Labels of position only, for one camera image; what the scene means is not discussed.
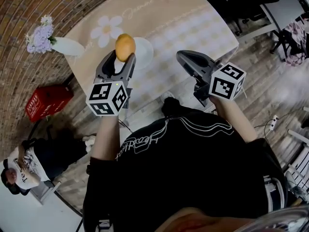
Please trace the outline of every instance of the glasses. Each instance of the glasses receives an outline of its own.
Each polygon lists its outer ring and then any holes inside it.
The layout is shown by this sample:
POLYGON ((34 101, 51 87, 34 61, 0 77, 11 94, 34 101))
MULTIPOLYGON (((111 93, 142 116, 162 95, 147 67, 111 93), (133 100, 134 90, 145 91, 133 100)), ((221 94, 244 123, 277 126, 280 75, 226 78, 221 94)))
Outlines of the glasses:
POLYGON ((308 232, 309 204, 268 213, 235 232, 308 232))

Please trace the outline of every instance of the power strip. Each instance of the power strip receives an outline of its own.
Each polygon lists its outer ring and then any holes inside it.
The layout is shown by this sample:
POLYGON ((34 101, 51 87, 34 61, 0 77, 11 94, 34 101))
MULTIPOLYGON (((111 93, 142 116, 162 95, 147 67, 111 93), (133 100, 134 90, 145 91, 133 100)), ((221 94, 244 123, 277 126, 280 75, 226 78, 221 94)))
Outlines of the power strip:
POLYGON ((276 123, 278 121, 278 116, 277 115, 274 115, 273 118, 272 118, 272 121, 270 123, 270 126, 269 126, 269 130, 273 131, 275 129, 275 126, 276 126, 276 123))

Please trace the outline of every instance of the red box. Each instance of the red box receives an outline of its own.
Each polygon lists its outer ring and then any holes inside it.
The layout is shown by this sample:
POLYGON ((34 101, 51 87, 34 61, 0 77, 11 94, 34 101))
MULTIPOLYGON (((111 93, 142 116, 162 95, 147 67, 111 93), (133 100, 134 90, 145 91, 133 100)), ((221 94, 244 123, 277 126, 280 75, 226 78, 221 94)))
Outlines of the red box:
POLYGON ((31 122, 62 110, 71 100, 73 93, 64 85, 38 87, 26 105, 31 122))

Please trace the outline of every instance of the brick wall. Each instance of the brick wall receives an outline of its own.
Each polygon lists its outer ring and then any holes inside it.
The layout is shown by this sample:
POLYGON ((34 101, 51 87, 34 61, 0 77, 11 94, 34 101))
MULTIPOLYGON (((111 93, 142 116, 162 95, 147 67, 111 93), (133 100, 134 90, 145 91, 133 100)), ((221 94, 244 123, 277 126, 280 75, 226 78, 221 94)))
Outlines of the brick wall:
POLYGON ((54 35, 62 37, 104 1, 0 0, 0 160, 31 131, 24 109, 34 89, 62 83, 71 74, 62 54, 29 54, 25 34, 50 14, 54 35))

